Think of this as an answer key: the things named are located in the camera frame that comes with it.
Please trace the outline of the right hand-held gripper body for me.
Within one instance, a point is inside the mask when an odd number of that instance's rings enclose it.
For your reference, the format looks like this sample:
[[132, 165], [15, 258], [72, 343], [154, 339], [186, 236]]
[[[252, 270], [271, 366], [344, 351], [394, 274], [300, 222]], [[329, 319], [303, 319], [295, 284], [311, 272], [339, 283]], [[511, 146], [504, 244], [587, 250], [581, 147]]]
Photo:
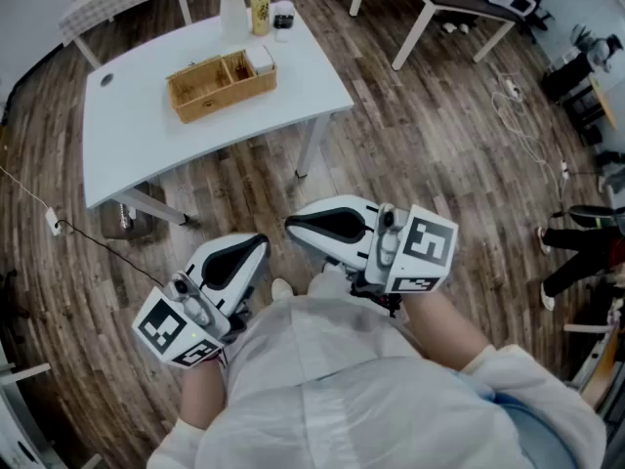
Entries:
[[401, 297], [433, 292], [450, 272], [458, 225], [413, 204], [408, 211], [380, 205], [364, 271], [353, 277], [351, 294], [393, 315]]

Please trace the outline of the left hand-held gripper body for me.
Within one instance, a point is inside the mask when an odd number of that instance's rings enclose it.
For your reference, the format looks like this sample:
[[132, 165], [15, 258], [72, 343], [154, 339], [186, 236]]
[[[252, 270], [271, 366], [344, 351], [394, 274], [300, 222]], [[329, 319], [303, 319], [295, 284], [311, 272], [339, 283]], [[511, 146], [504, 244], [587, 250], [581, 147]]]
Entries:
[[178, 272], [163, 289], [152, 289], [132, 328], [161, 362], [194, 367], [216, 358], [247, 328], [250, 319], [244, 301], [227, 316], [190, 277]]

